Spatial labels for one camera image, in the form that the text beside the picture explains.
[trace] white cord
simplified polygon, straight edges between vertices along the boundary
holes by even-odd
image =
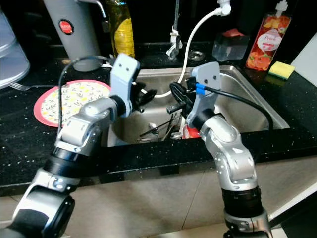
[[[183,77],[185,75],[185,71],[186,71],[186,67],[187,67],[187,58],[188,58],[188,53],[189,53],[189,47],[190,47],[190,44],[192,42],[192,39],[194,37],[194,34],[196,33],[196,31],[198,30],[198,28],[206,21],[208,20],[209,18],[211,18],[212,16],[214,15],[221,15],[221,7],[217,8],[216,10],[208,13],[206,16],[204,16],[197,24],[196,26],[194,27],[193,31],[190,33],[190,36],[188,38],[188,41],[187,41],[187,45],[186,45],[186,50],[185,50],[185,59],[184,59],[184,65],[183,65],[183,69],[182,69],[182,73],[178,79],[178,83],[181,83],[182,80],[183,80]],[[166,97],[168,95],[171,94],[171,91],[168,91],[166,93],[163,93],[163,94],[159,94],[159,95],[155,95],[155,98],[163,98],[163,97]]]

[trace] yellow sponge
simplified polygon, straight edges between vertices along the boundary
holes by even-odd
[[[294,69],[294,66],[277,61],[271,66],[268,73],[281,77],[283,79],[288,79]]]

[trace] kitchen countertop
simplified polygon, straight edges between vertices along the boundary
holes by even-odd
[[[171,61],[164,54],[168,45],[148,44],[142,47],[143,50],[136,49],[141,68],[182,66],[182,55],[180,59]],[[190,62],[188,66],[213,60],[207,54],[203,62]],[[64,62],[65,58],[53,58],[38,67],[31,67],[30,73],[20,83],[55,85]],[[245,60],[223,64],[235,65],[247,75],[258,92],[290,126],[289,129],[274,130],[269,140],[266,140],[265,131],[242,133],[244,145],[254,156],[259,155],[257,163],[317,154],[317,88],[296,72],[287,81],[281,81],[267,76],[266,72],[246,69],[242,62]],[[78,79],[109,83],[109,69],[88,73],[70,70],[67,73],[68,81]],[[33,115],[33,105],[46,90],[0,90],[0,196],[22,194],[53,149],[56,128],[41,124]],[[101,147],[94,161],[93,169],[81,185],[214,167],[213,158],[199,138]]]

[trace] sink basin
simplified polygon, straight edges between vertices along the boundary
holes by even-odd
[[[137,81],[144,82],[146,89],[157,89],[158,94],[169,90],[169,84],[178,80],[181,68],[144,69],[141,70]],[[185,78],[190,76],[192,68],[187,68]],[[259,104],[268,111],[273,119],[274,129],[289,128],[284,119],[264,100],[247,79],[233,66],[220,66],[221,90],[244,97]],[[144,112],[134,112],[128,118],[117,120],[110,128],[108,146],[140,143],[140,135],[149,131],[153,125],[161,125],[170,121],[166,107],[175,104],[172,95],[165,98],[154,98],[144,106]],[[267,130],[265,116],[258,110],[237,100],[219,95],[215,112],[222,113],[226,120],[240,132]],[[174,124],[179,123],[179,112],[174,115]],[[149,133],[148,139],[142,141],[161,141],[167,133],[168,123],[155,133]]]

